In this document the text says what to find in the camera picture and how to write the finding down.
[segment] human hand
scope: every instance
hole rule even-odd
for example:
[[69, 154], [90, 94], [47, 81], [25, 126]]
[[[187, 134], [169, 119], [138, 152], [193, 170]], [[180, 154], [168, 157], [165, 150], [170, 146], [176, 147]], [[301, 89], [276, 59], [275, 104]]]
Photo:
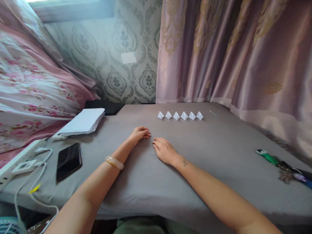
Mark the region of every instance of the human hand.
[[159, 159], [164, 163], [173, 165], [175, 161], [182, 158], [182, 156], [177, 153], [175, 148], [165, 138], [154, 138], [153, 147]]
[[150, 132], [149, 129], [143, 126], [136, 127], [133, 130], [133, 133], [129, 136], [129, 139], [133, 140], [135, 144], [139, 142], [139, 140], [146, 138], [150, 138]]

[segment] yellow tag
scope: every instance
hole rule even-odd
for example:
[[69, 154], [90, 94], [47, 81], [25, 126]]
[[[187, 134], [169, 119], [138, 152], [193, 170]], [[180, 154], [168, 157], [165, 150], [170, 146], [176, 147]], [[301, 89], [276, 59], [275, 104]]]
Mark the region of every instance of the yellow tag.
[[38, 186], [36, 186], [33, 190], [29, 191], [29, 194], [34, 193], [35, 191], [38, 190], [38, 188], [40, 187], [41, 184], [39, 184]]

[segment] needle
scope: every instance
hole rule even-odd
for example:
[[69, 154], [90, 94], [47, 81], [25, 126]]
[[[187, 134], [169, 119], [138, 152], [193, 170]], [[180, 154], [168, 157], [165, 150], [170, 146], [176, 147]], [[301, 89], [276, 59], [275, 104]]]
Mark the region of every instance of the needle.
[[[210, 111], [211, 113], [213, 113], [212, 111]], [[215, 116], [217, 116], [215, 113], [213, 113]]]

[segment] pink floral blanket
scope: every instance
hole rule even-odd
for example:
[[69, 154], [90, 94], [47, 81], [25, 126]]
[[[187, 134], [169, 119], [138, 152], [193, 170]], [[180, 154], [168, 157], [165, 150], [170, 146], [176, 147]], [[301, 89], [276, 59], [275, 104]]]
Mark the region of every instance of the pink floral blanket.
[[[95, 98], [34, 40], [0, 24], [0, 153], [25, 146], [57, 121], [63, 126]], [[60, 128], [58, 122], [50, 135]], [[0, 154], [0, 168], [10, 158]]]

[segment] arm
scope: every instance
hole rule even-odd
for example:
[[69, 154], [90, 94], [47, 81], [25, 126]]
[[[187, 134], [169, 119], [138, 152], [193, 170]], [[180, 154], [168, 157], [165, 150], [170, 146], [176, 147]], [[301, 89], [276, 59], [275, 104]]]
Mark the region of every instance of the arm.
[[174, 166], [211, 211], [236, 233], [281, 233], [260, 211], [230, 187], [179, 155], [166, 139], [154, 138], [153, 146], [157, 156]]
[[[149, 137], [147, 128], [143, 126], [135, 128], [111, 157], [125, 163], [139, 140]], [[119, 172], [118, 168], [103, 162], [66, 202], [45, 233], [90, 233], [98, 209]]]

